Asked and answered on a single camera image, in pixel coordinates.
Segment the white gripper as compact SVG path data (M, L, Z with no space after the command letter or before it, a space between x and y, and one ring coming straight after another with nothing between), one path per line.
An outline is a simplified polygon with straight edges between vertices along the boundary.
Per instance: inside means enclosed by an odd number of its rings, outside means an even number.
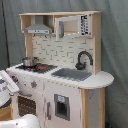
M0 71L0 76L6 82L7 88L11 94L14 94L19 91L19 87L16 85L16 83L10 78L10 76L4 70Z

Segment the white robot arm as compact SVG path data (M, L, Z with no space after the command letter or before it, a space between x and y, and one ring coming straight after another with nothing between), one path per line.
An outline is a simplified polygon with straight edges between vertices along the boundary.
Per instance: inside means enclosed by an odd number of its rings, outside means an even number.
M19 91L19 87L4 71L0 71L0 109L11 104L10 96Z

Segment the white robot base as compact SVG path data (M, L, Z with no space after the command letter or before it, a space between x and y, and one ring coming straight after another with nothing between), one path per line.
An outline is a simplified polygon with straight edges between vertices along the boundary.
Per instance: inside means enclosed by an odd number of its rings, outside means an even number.
M35 115L27 114L18 119L0 121L0 128L40 128L40 124Z

